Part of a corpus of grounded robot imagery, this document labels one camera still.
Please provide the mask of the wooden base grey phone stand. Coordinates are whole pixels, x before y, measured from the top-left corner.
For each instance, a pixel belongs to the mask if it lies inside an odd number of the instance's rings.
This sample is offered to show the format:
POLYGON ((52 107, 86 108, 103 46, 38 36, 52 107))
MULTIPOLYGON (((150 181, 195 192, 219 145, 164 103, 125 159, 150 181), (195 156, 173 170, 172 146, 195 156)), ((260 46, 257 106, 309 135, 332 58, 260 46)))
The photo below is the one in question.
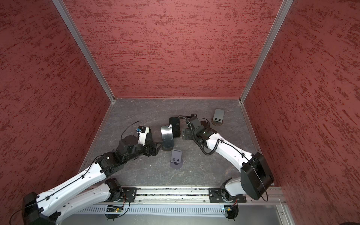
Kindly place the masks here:
POLYGON ((225 111, 222 109, 215 109, 213 118, 211 120, 212 124, 215 126, 222 126, 224 123, 225 111))

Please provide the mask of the purple phone stand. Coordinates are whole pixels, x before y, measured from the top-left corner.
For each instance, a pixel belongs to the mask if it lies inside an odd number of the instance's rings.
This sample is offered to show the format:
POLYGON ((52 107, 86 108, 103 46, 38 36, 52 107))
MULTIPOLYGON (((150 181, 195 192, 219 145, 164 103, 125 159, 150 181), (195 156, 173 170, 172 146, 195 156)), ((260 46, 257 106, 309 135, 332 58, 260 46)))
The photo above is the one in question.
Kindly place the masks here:
POLYGON ((173 149, 170 160, 170 167, 175 170, 178 170, 182 168, 182 166, 183 166, 182 151, 173 149))

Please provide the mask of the purple phone with sticker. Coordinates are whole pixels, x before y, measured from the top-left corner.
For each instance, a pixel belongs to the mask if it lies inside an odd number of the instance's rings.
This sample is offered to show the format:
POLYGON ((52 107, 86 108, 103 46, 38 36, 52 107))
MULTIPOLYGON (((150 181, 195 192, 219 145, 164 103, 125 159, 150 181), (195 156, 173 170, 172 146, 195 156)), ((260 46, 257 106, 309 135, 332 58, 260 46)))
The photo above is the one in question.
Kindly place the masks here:
POLYGON ((190 128, 182 129, 182 139, 187 141, 193 140, 193 135, 190 128))

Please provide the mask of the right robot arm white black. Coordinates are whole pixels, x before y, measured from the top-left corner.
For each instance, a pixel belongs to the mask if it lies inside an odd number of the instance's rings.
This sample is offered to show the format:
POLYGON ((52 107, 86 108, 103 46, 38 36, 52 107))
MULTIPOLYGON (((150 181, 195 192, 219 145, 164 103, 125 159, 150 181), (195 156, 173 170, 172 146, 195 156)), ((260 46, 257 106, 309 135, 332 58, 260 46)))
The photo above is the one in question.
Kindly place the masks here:
POLYGON ((217 153, 239 170, 239 178, 229 178, 220 187, 224 201, 231 202, 239 195, 269 200, 267 189, 274 183, 274 176, 264 155, 252 154, 230 143, 212 129, 206 119, 199 119, 196 114, 180 118, 185 120, 191 140, 204 155, 217 153))

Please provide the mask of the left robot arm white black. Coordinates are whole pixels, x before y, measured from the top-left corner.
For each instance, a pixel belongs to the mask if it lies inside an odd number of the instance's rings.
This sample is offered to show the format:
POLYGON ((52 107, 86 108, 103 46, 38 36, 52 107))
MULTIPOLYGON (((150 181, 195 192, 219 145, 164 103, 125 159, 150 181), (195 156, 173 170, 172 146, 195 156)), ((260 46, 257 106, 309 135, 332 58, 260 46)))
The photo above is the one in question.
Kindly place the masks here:
POLYGON ((70 215, 99 202, 127 201, 120 183, 111 176, 139 156, 156 156, 160 144, 145 145, 119 141, 116 149, 97 156, 92 164, 64 183, 23 198, 22 219, 26 225, 56 225, 70 215))

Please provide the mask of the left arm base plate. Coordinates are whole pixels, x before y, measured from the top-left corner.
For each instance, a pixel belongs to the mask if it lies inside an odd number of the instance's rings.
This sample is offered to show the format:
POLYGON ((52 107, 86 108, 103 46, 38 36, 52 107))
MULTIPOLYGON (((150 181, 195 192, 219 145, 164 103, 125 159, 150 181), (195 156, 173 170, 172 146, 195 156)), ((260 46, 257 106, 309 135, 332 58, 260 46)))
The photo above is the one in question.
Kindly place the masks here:
POLYGON ((137 195, 138 188, 136 187, 123 187, 121 194, 116 194, 113 198, 112 202, 114 203, 120 203, 125 202, 126 200, 129 200, 130 203, 133 203, 135 201, 136 195, 137 195))

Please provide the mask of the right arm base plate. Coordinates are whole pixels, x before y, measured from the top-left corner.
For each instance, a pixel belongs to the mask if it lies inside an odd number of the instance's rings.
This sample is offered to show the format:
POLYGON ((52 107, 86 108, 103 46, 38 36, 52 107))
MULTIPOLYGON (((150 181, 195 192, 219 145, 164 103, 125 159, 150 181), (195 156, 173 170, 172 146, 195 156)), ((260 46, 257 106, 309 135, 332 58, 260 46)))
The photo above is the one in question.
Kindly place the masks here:
POLYGON ((246 203, 246 196, 236 195, 231 196, 224 188, 210 187, 209 200, 211 203, 246 203))

